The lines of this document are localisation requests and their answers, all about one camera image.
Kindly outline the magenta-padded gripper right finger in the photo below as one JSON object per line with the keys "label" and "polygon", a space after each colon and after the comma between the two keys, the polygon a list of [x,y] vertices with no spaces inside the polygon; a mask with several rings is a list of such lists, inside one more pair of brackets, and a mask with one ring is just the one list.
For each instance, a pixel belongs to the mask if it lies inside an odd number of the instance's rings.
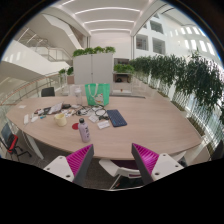
{"label": "magenta-padded gripper right finger", "polygon": [[131,152],[145,185],[183,169],[167,153],[157,154],[136,143],[132,144]]}

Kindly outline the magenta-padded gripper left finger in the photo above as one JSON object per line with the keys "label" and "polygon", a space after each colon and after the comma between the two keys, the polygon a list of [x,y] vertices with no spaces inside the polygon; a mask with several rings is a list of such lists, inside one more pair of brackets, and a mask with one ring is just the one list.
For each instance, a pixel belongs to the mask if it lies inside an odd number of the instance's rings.
{"label": "magenta-padded gripper left finger", "polygon": [[67,157],[58,156],[44,170],[82,186],[93,155],[94,146],[90,144]]}

